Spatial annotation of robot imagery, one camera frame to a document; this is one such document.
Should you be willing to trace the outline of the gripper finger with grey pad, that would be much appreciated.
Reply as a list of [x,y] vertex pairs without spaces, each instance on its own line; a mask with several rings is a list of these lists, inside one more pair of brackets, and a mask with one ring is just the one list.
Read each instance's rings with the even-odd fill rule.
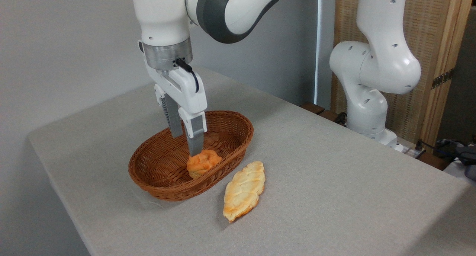
[[179,106],[177,102],[170,97],[165,91],[163,91],[157,84],[154,85],[154,90],[156,93],[157,101],[162,107],[162,110],[165,114],[165,118],[168,122],[168,127],[170,129],[171,135],[173,138],[177,138],[183,134],[183,129],[181,125],[181,118],[179,115]]
[[190,114],[180,107],[178,113],[183,120],[186,130],[189,156],[194,157],[203,150],[204,134],[207,132],[205,112]]

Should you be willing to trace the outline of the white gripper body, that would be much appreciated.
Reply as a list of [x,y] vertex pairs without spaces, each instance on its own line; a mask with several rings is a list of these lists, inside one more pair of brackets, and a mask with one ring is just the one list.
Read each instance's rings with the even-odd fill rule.
[[153,81],[190,114],[207,109],[203,82],[189,63],[193,59],[190,40],[170,46],[138,42],[146,69]]

